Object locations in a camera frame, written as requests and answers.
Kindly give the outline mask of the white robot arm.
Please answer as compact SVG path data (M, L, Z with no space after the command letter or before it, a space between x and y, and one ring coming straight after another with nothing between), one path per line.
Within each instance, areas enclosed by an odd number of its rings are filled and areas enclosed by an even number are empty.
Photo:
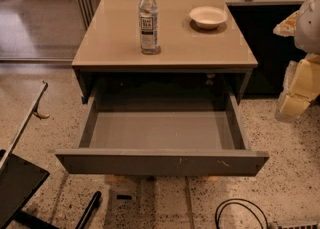
M299 62L289 62L275 112L278 121L292 122L320 95L320 0L305 0L273 33L292 36L295 47L306 53Z

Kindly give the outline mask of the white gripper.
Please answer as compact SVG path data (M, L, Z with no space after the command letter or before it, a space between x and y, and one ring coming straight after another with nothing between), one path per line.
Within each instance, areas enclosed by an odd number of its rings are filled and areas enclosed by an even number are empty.
M277 103L277 119L299 118L320 94L320 56L308 53L299 62L290 61Z

